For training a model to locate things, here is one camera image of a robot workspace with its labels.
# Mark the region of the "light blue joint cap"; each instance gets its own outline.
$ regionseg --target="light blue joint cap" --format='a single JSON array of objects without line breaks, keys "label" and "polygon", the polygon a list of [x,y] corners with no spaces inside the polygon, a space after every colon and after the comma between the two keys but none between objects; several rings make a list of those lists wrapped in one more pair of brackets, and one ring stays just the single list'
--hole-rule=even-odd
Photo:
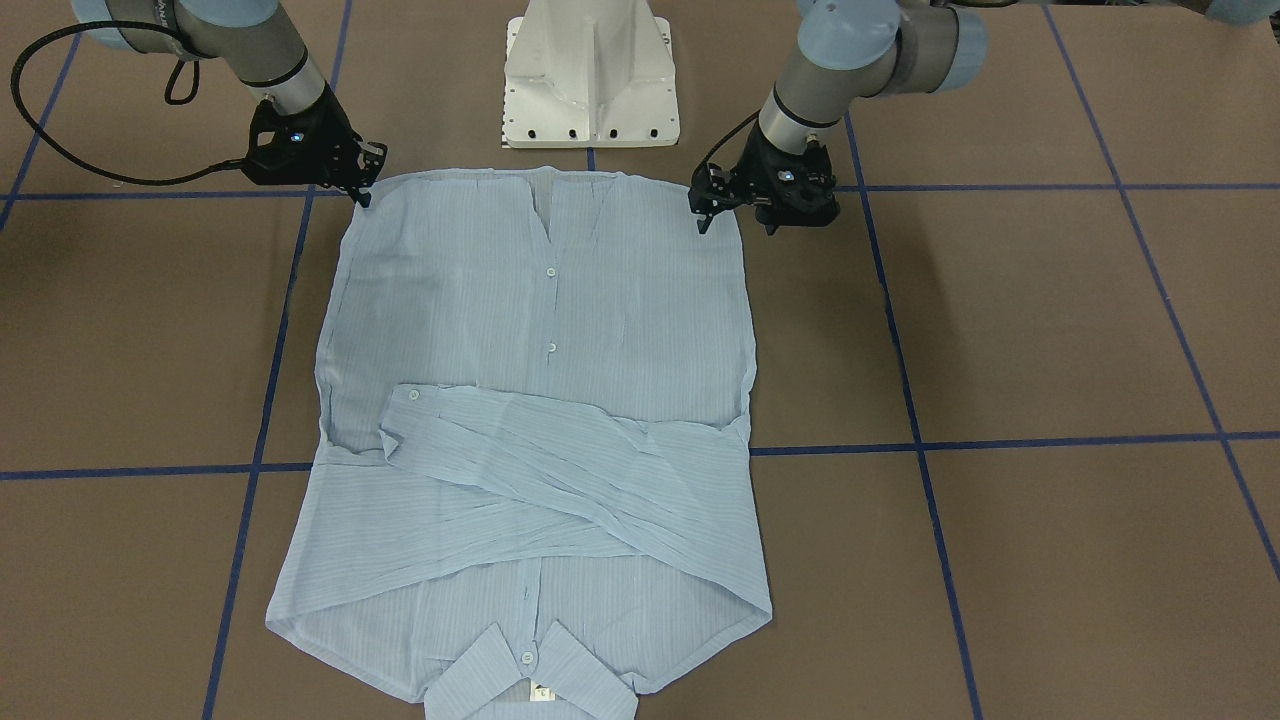
[{"label": "light blue joint cap", "polygon": [[969,85],[978,77],[978,70],[987,60],[987,24],[977,13],[966,13],[954,9],[959,35],[956,36],[956,56],[951,60],[951,69],[947,77],[942,78],[942,85],[933,92],[942,90],[955,90]]},{"label": "light blue joint cap", "polygon": [[[111,12],[106,9],[106,0],[72,0],[72,12],[76,13],[76,22],[81,23],[115,19],[111,17]],[[124,40],[120,28],[105,27],[102,29],[91,29],[88,31],[88,36],[108,47],[133,50],[133,46]]]},{"label": "light blue joint cap", "polygon": [[1211,20],[1248,26],[1280,13],[1280,0],[1213,0],[1204,10]]},{"label": "light blue joint cap", "polygon": [[893,0],[804,0],[796,42],[805,58],[828,70],[856,70],[893,46],[901,10]]},{"label": "light blue joint cap", "polygon": [[178,0],[188,13],[218,27],[253,27],[275,14],[280,0]]}]

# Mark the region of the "brown floor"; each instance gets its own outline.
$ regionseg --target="brown floor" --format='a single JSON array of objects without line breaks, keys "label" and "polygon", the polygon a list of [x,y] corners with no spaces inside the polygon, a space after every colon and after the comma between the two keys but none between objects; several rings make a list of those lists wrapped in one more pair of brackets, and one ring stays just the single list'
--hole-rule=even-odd
[{"label": "brown floor", "polygon": [[[684,182],[797,18],[653,5],[684,137],[591,156],[498,147],[522,0],[348,3],[348,23],[288,4],[387,176]],[[6,61],[72,20],[54,6],[4,4]],[[1280,717],[1280,51],[1178,9],[983,17],[969,88],[854,108],[870,217],[842,133],[832,227],[767,240],[742,215],[776,620],[643,720]],[[86,40],[54,102],[68,47],[24,91],[87,159],[163,174],[242,150],[225,67],[169,109],[168,60]],[[0,137],[0,717],[421,717],[262,625],[349,202],[232,174],[116,187],[27,158],[6,106]]]}]

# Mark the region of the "shirt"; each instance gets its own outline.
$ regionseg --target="shirt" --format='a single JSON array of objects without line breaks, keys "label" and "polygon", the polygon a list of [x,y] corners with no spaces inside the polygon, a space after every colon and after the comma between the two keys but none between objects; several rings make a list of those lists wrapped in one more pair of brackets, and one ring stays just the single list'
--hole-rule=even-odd
[{"label": "shirt", "polygon": [[737,225],[552,168],[374,195],[266,624],[430,720],[631,719],[772,615]]}]

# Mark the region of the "striped shirt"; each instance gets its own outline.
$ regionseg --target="striped shirt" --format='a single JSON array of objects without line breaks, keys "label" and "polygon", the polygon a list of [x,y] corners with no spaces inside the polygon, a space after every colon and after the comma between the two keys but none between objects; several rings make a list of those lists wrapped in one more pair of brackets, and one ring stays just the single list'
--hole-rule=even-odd
[{"label": "striped shirt", "polygon": [[374,191],[266,624],[430,720],[631,719],[772,615],[737,225],[612,173]]}]

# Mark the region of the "white bracket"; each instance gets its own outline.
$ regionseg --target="white bracket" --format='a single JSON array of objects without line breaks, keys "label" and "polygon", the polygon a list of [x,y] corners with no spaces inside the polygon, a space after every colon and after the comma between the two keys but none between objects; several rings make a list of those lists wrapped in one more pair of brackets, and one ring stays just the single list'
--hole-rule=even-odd
[{"label": "white bracket", "polygon": [[507,23],[506,147],[680,140],[671,24],[646,0],[530,0]]}]

